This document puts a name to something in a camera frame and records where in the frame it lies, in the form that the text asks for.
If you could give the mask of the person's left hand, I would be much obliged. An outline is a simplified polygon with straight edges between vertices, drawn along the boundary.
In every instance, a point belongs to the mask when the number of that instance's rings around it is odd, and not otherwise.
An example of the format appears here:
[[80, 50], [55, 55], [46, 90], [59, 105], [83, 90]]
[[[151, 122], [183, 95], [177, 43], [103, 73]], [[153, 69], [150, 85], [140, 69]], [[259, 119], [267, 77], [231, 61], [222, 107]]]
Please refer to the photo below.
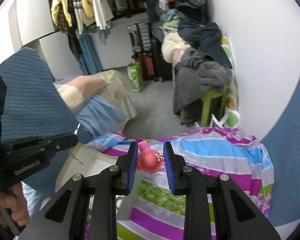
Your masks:
[[[10, 209], [11, 219], [19, 226], [26, 226], [30, 221], [30, 217], [21, 182], [13, 185], [11, 190], [11, 193], [4, 193], [0, 191], [0, 207]], [[6, 226], [1, 212], [0, 224]]]

